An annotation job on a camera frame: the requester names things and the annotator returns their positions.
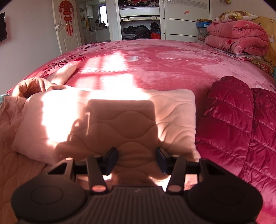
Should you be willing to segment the pink quilted padded coat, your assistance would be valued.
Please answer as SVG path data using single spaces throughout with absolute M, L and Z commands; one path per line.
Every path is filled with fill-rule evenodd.
M 157 185 L 158 147 L 198 161 L 191 90 L 80 90 L 66 86 L 69 64 L 49 78 L 18 83 L 1 103 L 1 223 L 16 223 L 11 196 L 48 166 L 118 149 L 108 186 Z

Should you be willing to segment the dark folded clothes pile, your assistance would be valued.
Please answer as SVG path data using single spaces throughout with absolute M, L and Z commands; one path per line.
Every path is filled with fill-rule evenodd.
M 160 26 L 156 22 L 150 24 L 150 29 L 145 25 L 129 26 L 122 29 L 122 40 L 161 39 Z

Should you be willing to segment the white bedroom door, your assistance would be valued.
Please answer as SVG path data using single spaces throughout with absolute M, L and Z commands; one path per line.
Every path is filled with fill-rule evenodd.
M 54 25 L 61 54 L 81 46 L 75 1 L 52 0 Z

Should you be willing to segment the crimson quilted down jacket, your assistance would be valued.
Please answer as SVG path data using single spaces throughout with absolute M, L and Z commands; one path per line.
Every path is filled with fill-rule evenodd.
M 196 148 L 262 195 L 257 221 L 275 223 L 275 92 L 223 77 L 212 84 Z

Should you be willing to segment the pink heart print bedspread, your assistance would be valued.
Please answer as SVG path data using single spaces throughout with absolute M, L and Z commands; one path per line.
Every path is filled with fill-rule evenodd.
M 190 89 L 196 97 L 198 116 L 204 112 L 207 91 L 222 77 L 233 76 L 250 88 L 266 89 L 270 97 L 275 96 L 275 81 L 265 68 L 191 42 L 138 40 L 89 44 L 51 59 L 29 77 L 48 78 L 69 64 L 77 68 L 66 84 L 81 90 Z

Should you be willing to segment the light blue puffer jacket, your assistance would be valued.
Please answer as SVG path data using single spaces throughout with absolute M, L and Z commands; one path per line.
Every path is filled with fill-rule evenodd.
M 0 104 L 3 102 L 4 97 L 6 97 L 6 96 L 7 96 L 7 94 L 2 94 L 2 95 L 0 95 Z

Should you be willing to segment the red patterned bed sheet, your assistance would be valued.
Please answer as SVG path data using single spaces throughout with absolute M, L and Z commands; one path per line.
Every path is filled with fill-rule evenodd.
M 220 53 L 228 55 L 229 57 L 235 58 L 235 59 L 239 59 L 239 60 L 243 60 L 243 61 L 249 61 L 252 64 L 254 64 L 255 66 L 259 67 L 261 70 L 265 71 L 266 73 L 268 73 L 270 76 L 272 76 L 274 78 L 275 75 L 275 66 L 269 62 L 267 62 L 266 60 L 264 60 L 262 57 L 260 56 L 256 56 L 256 55 L 234 55 L 231 54 L 229 52 L 214 48 L 215 50 L 218 50 Z

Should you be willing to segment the grey stacked shoe boxes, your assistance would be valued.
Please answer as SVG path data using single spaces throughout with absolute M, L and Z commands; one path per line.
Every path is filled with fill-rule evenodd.
M 199 28 L 199 39 L 204 40 L 207 36 L 209 36 L 209 32 L 207 31 L 207 28 Z

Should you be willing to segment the folded pink fleece blanket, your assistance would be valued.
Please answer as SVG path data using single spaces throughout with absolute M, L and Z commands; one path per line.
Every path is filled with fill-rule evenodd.
M 249 21 L 211 23 L 204 39 L 211 47 L 234 55 L 263 57 L 269 50 L 269 37 L 264 28 Z

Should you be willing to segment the yellow star print headboard cover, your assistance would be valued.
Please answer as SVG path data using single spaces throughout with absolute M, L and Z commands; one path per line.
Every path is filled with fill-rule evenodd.
M 275 19 L 259 16 L 256 20 L 253 20 L 254 23 L 260 25 L 268 34 L 269 38 L 269 50 L 263 58 L 275 66 L 276 60 L 276 21 Z

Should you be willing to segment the blue shoe box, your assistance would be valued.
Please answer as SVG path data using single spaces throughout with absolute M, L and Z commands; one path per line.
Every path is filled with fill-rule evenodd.
M 210 24 L 211 24 L 210 22 L 196 22 L 196 27 L 197 28 L 208 28 Z

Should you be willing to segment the white wardrobe with shelves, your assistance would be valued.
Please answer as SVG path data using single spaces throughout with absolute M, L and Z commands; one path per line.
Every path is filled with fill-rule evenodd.
M 210 19 L 210 1 L 159 1 L 156 7 L 119 7 L 106 1 L 111 41 L 121 41 L 122 29 L 152 22 L 160 26 L 162 40 L 197 42 L 197 19 Z

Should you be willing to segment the floral pillow on blanket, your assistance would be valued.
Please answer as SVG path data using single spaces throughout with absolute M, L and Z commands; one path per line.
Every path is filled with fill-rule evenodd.
M 259 17 L 255 14 L 251 14 L 245 11 L 228 11 L 220 14 L 215 17 L 212 22 L 214 23 L 224 23 L 224 22 L 232 22 L 232 21 L 253 21 L 258 19 Z

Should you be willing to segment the red chinese knot ornament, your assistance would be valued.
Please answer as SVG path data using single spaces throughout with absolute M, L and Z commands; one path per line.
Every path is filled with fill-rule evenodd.
M 58 9 L 61 19 L 66 23 L 66 32 L 69 36 L 73 35 L 72 20 L 74 18 L 74 8 L 70 1 L 64 0 L 59 4 Z

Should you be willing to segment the black wall mounted television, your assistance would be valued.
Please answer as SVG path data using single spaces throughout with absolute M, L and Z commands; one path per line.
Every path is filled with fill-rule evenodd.
M 0 42 L 7 39 L 6 14 L 0 13 Z

